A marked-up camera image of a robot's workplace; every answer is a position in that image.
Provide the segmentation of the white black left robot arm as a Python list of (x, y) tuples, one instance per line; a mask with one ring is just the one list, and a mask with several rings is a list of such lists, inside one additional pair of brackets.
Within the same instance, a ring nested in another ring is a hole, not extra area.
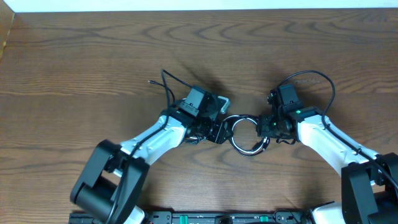
[(187, 138), (222, 144), (231, 129), (219, 119), (229, 99), (211, 93), (190, 94), (169, 103), (153, 126), (138, 136), (115, 144), (97, 144), (77, 182), (70, 201), (101, 223), (141, 223), (137, 206), (150, 166)]

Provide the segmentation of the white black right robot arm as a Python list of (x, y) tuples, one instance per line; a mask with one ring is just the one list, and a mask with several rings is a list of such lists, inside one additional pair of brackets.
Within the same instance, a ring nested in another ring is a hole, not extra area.
[(310, 211), (313, 223), (397, 223), (397, 154), (380, 154), (338, 129), (318, 108), (304, 107), (295, 93), (272, 91), (271, 115), (257, 133), (277, 143), (313, 149), (341, 178), (341, 202)]

